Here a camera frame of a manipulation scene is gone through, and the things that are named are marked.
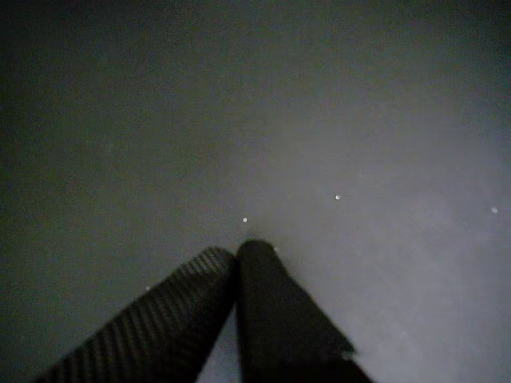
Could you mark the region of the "smooth gripper finger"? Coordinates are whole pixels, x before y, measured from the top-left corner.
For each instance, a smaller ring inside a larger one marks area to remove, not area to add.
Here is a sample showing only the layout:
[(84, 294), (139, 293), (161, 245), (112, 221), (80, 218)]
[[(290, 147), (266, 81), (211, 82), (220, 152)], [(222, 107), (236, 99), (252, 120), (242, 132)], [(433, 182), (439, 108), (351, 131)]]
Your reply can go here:
[(237, 251), (237, 327), (244, 382), (369, 382), (355, 348), (289, 275), (275, 248)]

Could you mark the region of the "ribbed gripper finger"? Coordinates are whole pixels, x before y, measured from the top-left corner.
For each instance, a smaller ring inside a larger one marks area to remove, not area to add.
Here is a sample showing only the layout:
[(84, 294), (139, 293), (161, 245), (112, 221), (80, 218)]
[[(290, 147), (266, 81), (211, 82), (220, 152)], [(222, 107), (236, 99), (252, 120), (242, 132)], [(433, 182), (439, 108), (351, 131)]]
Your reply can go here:
[(209, 247), (173, 271), (38, 382), (195, 382), (236, 296), (236, 257)]

